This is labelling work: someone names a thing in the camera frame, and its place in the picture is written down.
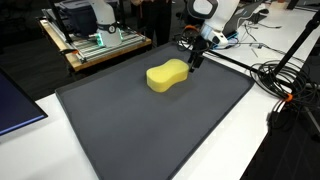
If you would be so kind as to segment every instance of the table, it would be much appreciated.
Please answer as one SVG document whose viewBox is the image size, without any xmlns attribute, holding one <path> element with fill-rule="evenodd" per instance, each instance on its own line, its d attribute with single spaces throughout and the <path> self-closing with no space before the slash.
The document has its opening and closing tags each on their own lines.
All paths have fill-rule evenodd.
<svg viewBox="0 0 320 180">
<path fill-rule="evenodd" d="M 69 49 L 67 44 L 60 38 L 60 36 L 57 34 L 57 32 L 54 31 L 54 29 L 49 25 L 47 20 L 40 20 L 39 24 L 40 24 L 41 28 L 43 29 L 43 31 L 46 34 L 48 34 L 48 36 L 52 39 L 52 41 L 57 45 L 59 50 Z M 77 72 L 82 69 L 91 67 L 93 65 L 102 63 L 104 61 L 111 60 L 115 57 L 124 55 L 126 53 L 133 52 L 133 51 L 141 49 L 141 48 L 147 48 L 148 46 L 151 46 L 151 39 L 146 38 L 146 40 L 144 42 L 141 41 L 140 43 L 138 43 L 134 46 L 129 46 L 129 47 L 123 48 L 119 51 L 112 52 L 106 56 L 100 57 L 100 58 L 93 60 L 93 61 L 87 61 L 85 63 L 81 63 L 79 58 L 72 53 L 66 54 L 66 60 L 67 60 L 68 64 L 71 66 L 71 68 Z"/>
<path fill-rule="evenodd" d="M 312 16 L 313 13 L 301 10 L 270 9 L 270 17 L 261 23 L 270 26 L 281 24 L 283 28 L 275 31 L 261 27 L 252 31 L 252 34 L 260 42 L 286 51 Z M 291 18 L 295 19 L 292 23 L 288 21 Z M 272 32 L 276 32 L 274 40 L 265 36 L 266 33 Z M 295 55 L 306 59 L 319 34 L 318 28 Z M 247 45 L 219 52 L 247 65 L 266 61 L 258 59 Z M 240 72 L 248 73 L 225 60 L 211 58 Z M 254 85 L 174 179 L 239 179 L 268 132 L 267 115 L 277 101 L 278 99 Z M 56 96 L 50 95 L 37 103 L 48 113 L 47 119 L 0 138 L 0 178 L 97 179 Z"/>
</svg>

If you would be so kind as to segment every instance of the black mat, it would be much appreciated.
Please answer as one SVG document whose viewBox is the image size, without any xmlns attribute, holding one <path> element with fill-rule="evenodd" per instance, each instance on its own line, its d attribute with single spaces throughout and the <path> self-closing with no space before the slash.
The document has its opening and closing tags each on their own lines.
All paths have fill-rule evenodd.
<svg viewBox="0 0 320 180">
<path fill-rule="evenodd" d="M 99 178 L 172 178 L 253 85 L 205 60 L 165 93 L 147 86 L 147 69 L 188 57 L 167 44 L 56 91 Z"/>
</svg>

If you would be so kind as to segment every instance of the monitor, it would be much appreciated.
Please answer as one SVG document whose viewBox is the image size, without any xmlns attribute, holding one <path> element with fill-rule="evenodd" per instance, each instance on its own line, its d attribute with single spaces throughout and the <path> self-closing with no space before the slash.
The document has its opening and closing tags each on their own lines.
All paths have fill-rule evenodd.
<svg viewBox="0 0 320 180">
<path fill-rule="evenodd" d="M 0 67 L 0 136 L 48 117 Z"/>
</svg>

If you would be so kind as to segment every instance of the sponge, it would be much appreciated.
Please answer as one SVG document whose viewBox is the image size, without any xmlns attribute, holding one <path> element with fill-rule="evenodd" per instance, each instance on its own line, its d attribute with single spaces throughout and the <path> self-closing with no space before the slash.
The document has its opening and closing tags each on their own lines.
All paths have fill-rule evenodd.
<svg viewBox="0 0 320 180">
<path fill-rule="evenodd" d="M 161 66 L 147 70 L 147 84 L 156 92 L 165 92 L 188 77 L 189 66 L 179 59 L 170 59 Z"/>
</svg>

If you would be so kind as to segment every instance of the cable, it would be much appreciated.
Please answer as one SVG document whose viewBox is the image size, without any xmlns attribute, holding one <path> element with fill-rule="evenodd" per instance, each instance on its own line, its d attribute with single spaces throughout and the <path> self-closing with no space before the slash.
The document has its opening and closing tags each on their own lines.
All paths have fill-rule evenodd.
<svg viewBox="0 0 320 180">
<path fill-rule="evenodd" d="M 257 42 L 257 39 L 256 39 L 255 37 L 253 37 L 253 35 L 252 35 L 251 33 L 248 32 L 248 29 L 247 29 L 247 25 L 246 25 L 246 24 L 244 25 L 244 28 L 246 29 L 247 34 L 249 34 L 249 36 L 250 36 L 255 42 Z"/>
<path fill-rule="evenodd" d="M 239 29 L 239 23 L 240 23 L 240 20 L 241 20 L 241 19 L 244 19 L 244 20 L 250 19 L 252 15 L 253 15 L 253 13 L 251 13 L 251 15 L 250 15 L 249 17 L 240 17 L 240 18 L 238 19 L 238 22 L 237 22 L 237 29 Z"/>
<path fill-rule="evenodd" d="M 273 70 L 278 63 L 278 60 L 273 60 L 254 64 L 252 68 L 257 67 L 258 71 L 250 70 L 250 76 L 267 93 L 282 99 L 286 103 L 286 108 L 296 112 L 302 112 L 301 107 L 319 111 L 319 85 L 311 81 L 308 73 L 292 63 L 288 63 L 288 66 L 285 66 L 276 76 Z M 286 81 L 289 87 L 284 87 L 279 79 Z"/>
<path fill-rule="evenodd" d="M 266 28 L 274 28 L 274 29 L 280 29 L 282 28 L 282 26 L 267 26 L 267 25 L 264 25 L 264 24 L 261 24 L 261 23 L 258 23 L 260 26 L 263 26 L 263 27 L 266 27 Z"/>
</svg>

